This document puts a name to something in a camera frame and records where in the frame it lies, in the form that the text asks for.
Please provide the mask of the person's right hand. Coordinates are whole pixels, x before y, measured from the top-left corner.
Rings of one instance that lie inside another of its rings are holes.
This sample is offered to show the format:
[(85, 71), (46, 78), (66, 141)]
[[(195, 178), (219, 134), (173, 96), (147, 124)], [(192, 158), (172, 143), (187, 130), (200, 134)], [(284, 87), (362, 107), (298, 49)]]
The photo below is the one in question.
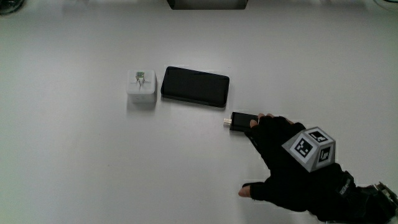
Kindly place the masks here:
[(294, 212), (308, 211), (320, 221), (354, 221), (352, 203), (336, 191), (348, 174), (339, 164), (313, 172), (305, 170), (283, 147), (283, 143), (305, 129), (283, 116), (260, 114), (245, 133), (261, 155), (271, 175), (264, 182), (246, 183), (239, 191)]

